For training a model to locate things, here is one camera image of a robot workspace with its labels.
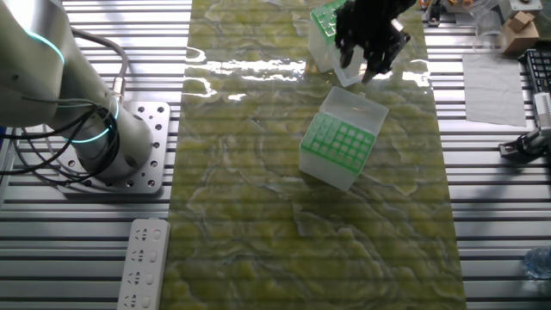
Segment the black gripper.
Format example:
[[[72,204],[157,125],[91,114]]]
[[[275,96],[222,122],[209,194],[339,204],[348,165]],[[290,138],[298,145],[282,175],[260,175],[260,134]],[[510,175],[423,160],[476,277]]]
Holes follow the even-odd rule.
[[[347,68],[354,56],[355,46],[364,48],[363,57],[367,60],[367,69],[362,83],[369,83],[379,74],[392,70],[391,64],[400,52],[400,48],[390,47],[393,36],[391,20],[411,8],[415,0],[355,0],[346,1],[335,10],[336,34],[335,46],[341,53],[340,66]]]

